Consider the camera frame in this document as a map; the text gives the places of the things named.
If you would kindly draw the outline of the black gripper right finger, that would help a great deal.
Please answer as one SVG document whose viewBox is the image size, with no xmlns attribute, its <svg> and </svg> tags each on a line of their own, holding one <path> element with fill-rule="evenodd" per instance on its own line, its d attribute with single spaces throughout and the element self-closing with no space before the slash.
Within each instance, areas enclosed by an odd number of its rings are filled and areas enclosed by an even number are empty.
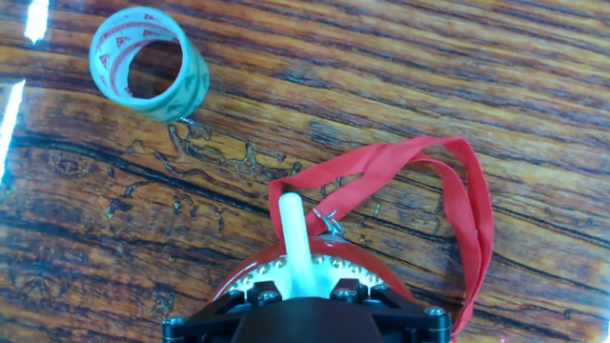
<svg viewBox="0 0 610 343">
<path fill-rule="evenodd" d="M 356 279 L 342 278 L 331 290 L 331 299 L 349 304 L 348 315 L 362 314 L 381 333 L 400 332 L 404 342 L 451 342 L 450 314 L 441 307 L 419 306 L 388 284 L 367 287 Z"/>
</svg>

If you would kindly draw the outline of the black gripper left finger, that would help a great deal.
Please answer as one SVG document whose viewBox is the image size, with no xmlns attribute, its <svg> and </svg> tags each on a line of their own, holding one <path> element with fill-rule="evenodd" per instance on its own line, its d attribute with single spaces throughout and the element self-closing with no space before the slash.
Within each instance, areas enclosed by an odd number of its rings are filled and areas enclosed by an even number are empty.
<svg viewBox="0 0 610 343">
<path fill-rule="evenodd" d="M 189 317 L 164 319 L 162 341 L 195 343 L 211 336 L 234 333 L 249 312 L 281 300 L 274 281 L 256 282 L 246 291 L 226 291 Z"/>
</svg>

